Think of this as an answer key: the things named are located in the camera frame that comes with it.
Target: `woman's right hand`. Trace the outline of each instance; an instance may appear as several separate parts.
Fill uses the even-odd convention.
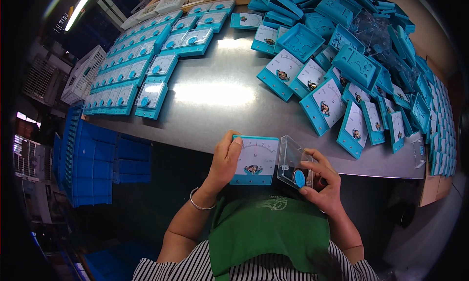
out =
[[[332,168],[331,163],[316,149],[304,149],[317,162],[301,161],[304,168],[311,169],[315,175],[319,175],[322,180],[327,181],[323,190],[316,190],[305,186],[300,189],[300,193],[310,202],[314,203],[324,213],[331,217],[339,216],[344,212],[341,202],[341,177]]]

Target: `striped shirt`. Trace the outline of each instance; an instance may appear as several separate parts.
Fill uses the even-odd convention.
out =
[[[344,280],[374,281],[378,276],[366,260],[352,265],[342,251],[329,240],[329,253],[336,256],[344,274]],[[314,274],[296,270],[290,259],[284,255],[264,254],[252,258],[239,266],[230,268],[231,281],[310,281],[316,280]],[[192,252],[179,263],[160,263],[141,259],[135,269],[132,281],[213,281],[210,266],[208,240],[198,244]]]

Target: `fingernail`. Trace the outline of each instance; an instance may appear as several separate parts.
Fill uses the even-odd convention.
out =
[[[241,137],[237,137],[237,138],[235,138],[234,142],[239,144],[239,145],[242,145],[243,144],[243,139]]]

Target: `woman's left hand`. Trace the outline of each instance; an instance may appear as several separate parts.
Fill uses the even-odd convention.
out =
[[[208,194],[218,194],[235,175],[243,139],[237,137],[233,140],[233,135],[241,133],[228,131],[215,147],[210,172],[201,186],[201,189]]]

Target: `blue adjustment knob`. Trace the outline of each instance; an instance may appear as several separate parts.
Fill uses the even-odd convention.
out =
[[[161,67],[159,65],[157,65],[156,67],[153,68],[153,70],[151,70],[151,73],[157,74],[160,71],[160,68]]]
[[[169,48],[173,47],[174,45],[176,45],[176,43],[174,41],[171,41],[171,42],[166,44],[166,48],[169,49]]]
[[[192,45],[197,41],[197,37],[191,37],[189,40],[187,40],[187,44]]]
[[[145,96],[145,97],[142,99],[142,101],[140,102],[140,105],[142,105],[142,106],[147,106],[148,103],[149,103],[149,99],[148,99],[147,96]]]
[[[304,174],[301,170],[296,170],[293,173],[293,180],[295,181],[296,186],[302,188],[306,183],[306,179],[304,178]]]

